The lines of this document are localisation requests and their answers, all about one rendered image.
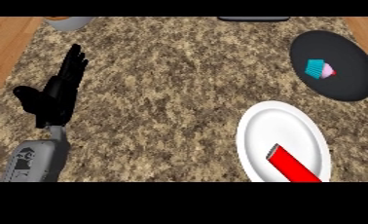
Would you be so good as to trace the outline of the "cupcake with teal wrapper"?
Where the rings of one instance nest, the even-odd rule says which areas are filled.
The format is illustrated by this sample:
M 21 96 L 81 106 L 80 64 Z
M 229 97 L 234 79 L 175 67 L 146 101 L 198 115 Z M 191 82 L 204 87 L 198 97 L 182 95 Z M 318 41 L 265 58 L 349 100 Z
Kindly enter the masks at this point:
M 305 67 L 305 74 L 319 80 L 336 76 L 337 71 L 324 59 L 309 59 Z

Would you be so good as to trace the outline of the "white round pan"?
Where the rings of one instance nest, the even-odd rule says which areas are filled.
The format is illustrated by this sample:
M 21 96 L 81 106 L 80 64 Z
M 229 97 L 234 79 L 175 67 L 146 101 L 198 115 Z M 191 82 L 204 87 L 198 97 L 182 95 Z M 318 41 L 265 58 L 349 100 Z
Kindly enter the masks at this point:
M 266 157 L 279 144 L 324 182 L 331 179 L 331 154 L 308 115 L 281 101 L 256 103 L 237 126 L 237 153 L 251 182 L 288 182 Z

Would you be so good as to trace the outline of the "grey round bowl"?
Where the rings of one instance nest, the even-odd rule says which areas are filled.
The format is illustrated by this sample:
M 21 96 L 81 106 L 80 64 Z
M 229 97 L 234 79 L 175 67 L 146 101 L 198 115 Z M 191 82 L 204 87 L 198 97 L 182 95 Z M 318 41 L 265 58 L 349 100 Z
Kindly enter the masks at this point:
M 93 17 L 46 17 L 44 21 L 53 26 L 59 31 L 74 31 L 83 28 Z

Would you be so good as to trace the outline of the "black round plate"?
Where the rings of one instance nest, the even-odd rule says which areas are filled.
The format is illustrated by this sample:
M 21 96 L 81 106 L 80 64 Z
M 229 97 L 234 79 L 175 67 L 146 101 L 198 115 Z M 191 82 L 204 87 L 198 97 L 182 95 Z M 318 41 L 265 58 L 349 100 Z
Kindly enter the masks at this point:
M 306 75 L 309 59 L 324 59 L 337 75 L 319 80 Z M 337 33 L 322 30 L 302 33 L 290 45 L 290 62 L 299 79 L 319 95 L 340 101 L 368 97 L 368 55 Z

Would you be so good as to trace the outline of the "dark grey flat appliance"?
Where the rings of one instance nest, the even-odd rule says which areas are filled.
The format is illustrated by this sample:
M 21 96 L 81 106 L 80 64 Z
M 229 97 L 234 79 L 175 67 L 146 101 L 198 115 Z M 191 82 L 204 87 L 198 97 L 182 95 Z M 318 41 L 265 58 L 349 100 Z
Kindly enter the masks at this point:
M 217 17 L 217 19 L 238 22 L 278 22 L 288 21 L 290 17 Z

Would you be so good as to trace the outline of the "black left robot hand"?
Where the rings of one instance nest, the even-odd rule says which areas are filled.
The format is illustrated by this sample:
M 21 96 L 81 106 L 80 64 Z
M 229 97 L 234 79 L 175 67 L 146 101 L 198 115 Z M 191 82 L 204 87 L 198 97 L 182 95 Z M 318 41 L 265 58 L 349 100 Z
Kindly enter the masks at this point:
M 73 44 L 64 58 L 59 73 L 50 77 L 43 91 L 28 86 L 16 86 L 13 94 L 21 101 L 27 113 L 36 116 L 36 127 L 64 126 L 73 118 L 78 84 L 89 60 Z

